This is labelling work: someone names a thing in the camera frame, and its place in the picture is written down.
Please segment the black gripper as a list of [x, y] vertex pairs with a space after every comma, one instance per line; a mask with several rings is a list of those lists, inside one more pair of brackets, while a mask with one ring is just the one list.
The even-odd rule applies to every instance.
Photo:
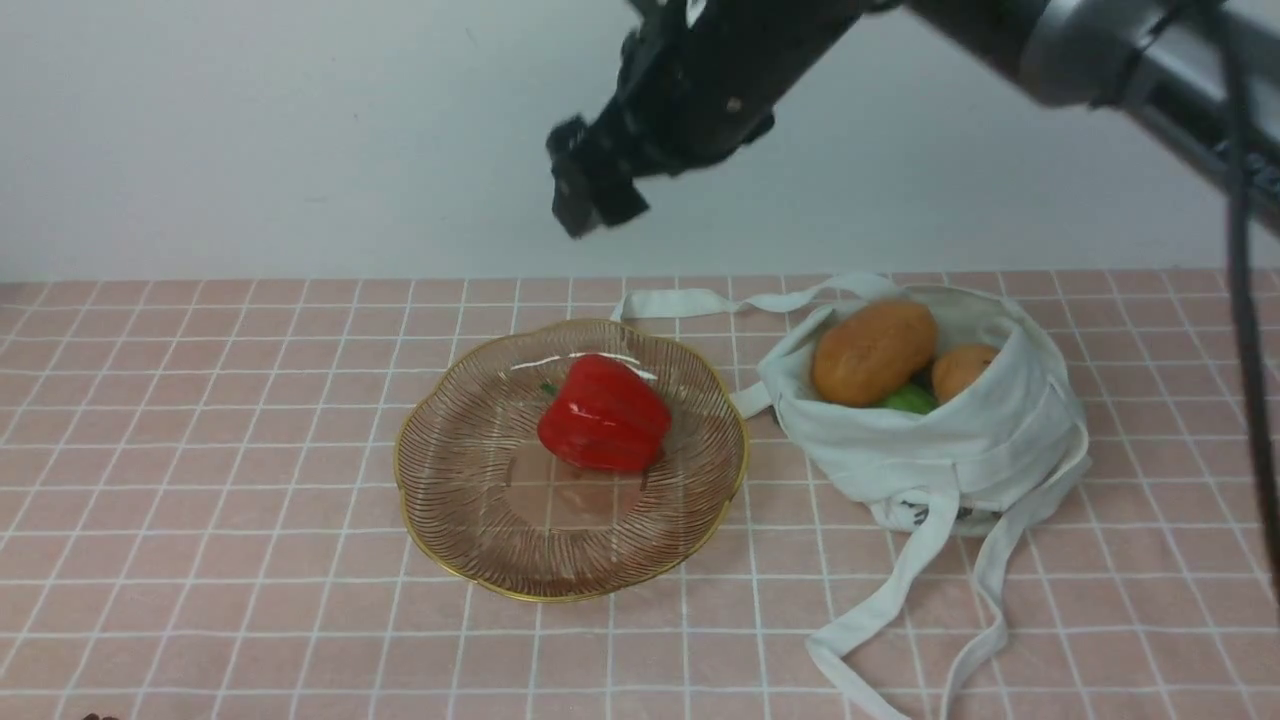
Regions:
[[[635, 1], [612, 99], [547, 136], [552, 213], [580, 240], [649, 209], [635, 181], [718, 164], [878, 1]], [[575, 150], [580, 145], [580, 161]]]

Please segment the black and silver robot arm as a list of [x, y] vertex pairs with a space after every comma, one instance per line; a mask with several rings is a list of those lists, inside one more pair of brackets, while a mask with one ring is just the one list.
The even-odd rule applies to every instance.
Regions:
[[[703, 170], [767, 135], [776, 104], [895, 1], [636, 1], [600, 114], [547, 137], [552, 211], [579, 238], [648, 210], [636, 182]], [[1111, 108], [1228, 190], [1229, 82], [1245, 72], [1253, 215], [1277, 228], [1277, 32], [1221, 1], [910, 1], [908, 10], [1046, 108]]]

